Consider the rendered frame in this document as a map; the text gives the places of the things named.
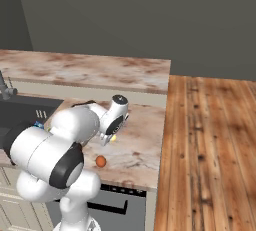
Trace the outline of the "grey dishwasher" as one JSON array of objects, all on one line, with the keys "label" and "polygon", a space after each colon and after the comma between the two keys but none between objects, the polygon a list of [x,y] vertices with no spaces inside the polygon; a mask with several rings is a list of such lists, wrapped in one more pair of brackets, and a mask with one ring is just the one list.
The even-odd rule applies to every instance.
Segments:
[{"label": "grey dishwasher", "polygon": [[145,231],[146,195],[143,190],[102,184],[98,195],[89,202],[122,207],[128,200],[126,215],[88,208],[102,231]]}]

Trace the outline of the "grey sink tap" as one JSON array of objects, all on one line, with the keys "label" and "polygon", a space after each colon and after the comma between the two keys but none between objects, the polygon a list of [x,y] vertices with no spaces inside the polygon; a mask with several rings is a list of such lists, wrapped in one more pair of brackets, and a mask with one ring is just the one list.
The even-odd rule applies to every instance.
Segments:
[{"label": "grey sink tap", "polygon": [[12,96],[15,96],[18,93],[18,90],[12,85],[7,86],[2,72],[0,71],[0,92],[4,100],[9,100]]}]

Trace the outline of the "brown egg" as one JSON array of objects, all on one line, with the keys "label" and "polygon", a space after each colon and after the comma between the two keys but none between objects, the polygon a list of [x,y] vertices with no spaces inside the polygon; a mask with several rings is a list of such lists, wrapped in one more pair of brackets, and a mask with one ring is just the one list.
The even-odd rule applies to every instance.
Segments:
[{"label": "brown egg", "polygon": [[100,168],[103,168],[106,165],[107,161],[103,155],[99,155],[96,157],[96,165]]}]

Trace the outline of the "cream cupboard door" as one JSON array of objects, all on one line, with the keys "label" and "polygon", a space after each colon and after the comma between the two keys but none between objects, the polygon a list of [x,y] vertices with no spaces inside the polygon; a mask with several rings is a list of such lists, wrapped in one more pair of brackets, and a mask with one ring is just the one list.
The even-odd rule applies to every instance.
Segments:
[{"label": "cream cupboard door", "polygon": [[20,171],[0,166],[0,231],[52,231],[53,224],[44,203],[31,203],[18,195]]}]

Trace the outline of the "dark sink basin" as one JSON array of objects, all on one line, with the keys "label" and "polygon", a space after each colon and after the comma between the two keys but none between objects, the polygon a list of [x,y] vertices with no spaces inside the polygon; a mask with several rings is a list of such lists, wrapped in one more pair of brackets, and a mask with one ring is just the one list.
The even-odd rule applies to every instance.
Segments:
[{"label": "dark sink basin", "polygon": [[62,99],[20,95],[4,100],[0,96],[0,149],[4,136],[12,127],[21,121],[44,124],[62,102]]}]

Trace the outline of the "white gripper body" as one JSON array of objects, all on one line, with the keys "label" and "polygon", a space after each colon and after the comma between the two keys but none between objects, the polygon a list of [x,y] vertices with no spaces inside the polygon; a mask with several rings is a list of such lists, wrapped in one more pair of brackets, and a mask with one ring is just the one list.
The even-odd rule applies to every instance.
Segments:
[{"label": "white gripper body", "polygon": [[110,135],[105,135],[103,133],[100,134],[100,144],[102,146],[106,146],[109,143],[110,139],[111,139]]}]

